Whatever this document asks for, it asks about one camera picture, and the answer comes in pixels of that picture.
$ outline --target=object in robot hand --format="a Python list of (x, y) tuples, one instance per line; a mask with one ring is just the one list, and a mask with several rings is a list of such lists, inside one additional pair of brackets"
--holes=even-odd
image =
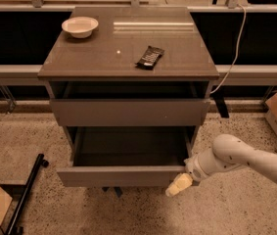
[(193, 184), (193, 178), (188, 173), (178, 174), (165, 191), (167, 197), (173, 197)]
[(136, 63), (137, 68), (143, 70), (152, 70), (156, 65), (159, 58), (164, 54), (164, 50), (148, 46), (145, 54), (141, 57), (138, 63)]

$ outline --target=cabinet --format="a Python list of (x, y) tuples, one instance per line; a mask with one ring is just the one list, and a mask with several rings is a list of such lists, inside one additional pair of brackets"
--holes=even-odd
[[(186, 8), (77, 7), (99, 27), (62, 32), (43, 65), (55, 118), (71, 146), (66, 186), (167, 186), (184, 171), (218, 73)], [(135, 63), (164, 50), (153, 70)]]

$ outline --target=concrete floor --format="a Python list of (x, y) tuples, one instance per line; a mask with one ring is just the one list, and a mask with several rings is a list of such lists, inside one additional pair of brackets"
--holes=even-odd
[[(23, 211), (24, 234), (277, 234), (277, 185), (249, 168), (217, 174), (174, 198), (160, 187), (122, 188), (121, 198), (111, 189), (66, 188), (56, 168), (67, 165), (69, 143), (48, 102), (19, 102), (9, 115), (5, 110), (0, 102), (0, 182), (25, 182), (39, 153), (50, 163), (39, 171)], [(221, 118), (211, 110), (194, 152), (229, 133), (277, 153), (264, 113), (233, 112)]]

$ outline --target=white cable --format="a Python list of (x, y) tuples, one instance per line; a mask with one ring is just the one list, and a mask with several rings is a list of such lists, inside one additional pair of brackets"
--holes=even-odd
[(242, 32), (243, 32), (244, 25), (245, 25), (245, 22), (246, 22), (246, 17), (247, 17), (246, 8), (245, 8), (244, 6), (242, 6), (242, 5), (240, 5), (240, 4), (238, 4), (238, 6), (239, 6), (240, 8), (242, 8), (243, 11), (244, 11), (244, 19), (243, 19), (242, 25), (241, 25), (241, 27), (240, 27), (240, 31), (239, 31), (239, 35), (238, 35), (238, 39), (237, 39), (237, 43), (236, 43), (236, 55), (235, 55), (235, 59), (234, 59), (232, 65), (231, 65), (231, 67), (229, 68), (228, 72), (225, 74), (224, 78), (221, 80), (221, 82), (218, 84), (218, 86), (217, 86), (213, 91), (210, 92), (210, 94), (215, 93), (215, 92), (220, 88), (220, 86), (223, 85), (223, 83), (225, 82), (225, 80), (226, 80), (227, 76), (229, 75), (230, 71), (234, 68), (234, 65), (235, 65), (235, 63), (236, 63), (236, 60), (237, 60), (237, 58), (238, 58), (239, 45), (240, 45), (240, 38), (241, 38), (241, 36), (242, 36)]

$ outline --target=drawer front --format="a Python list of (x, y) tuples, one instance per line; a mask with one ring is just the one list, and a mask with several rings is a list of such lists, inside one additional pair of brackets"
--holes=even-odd
[(174, 166), (76, 166), (57, 170), (67, 187), (167, 187), (185, 167)]
[(51, 100), (60, 126), (187, 126), (203, 123), (206, 100)]

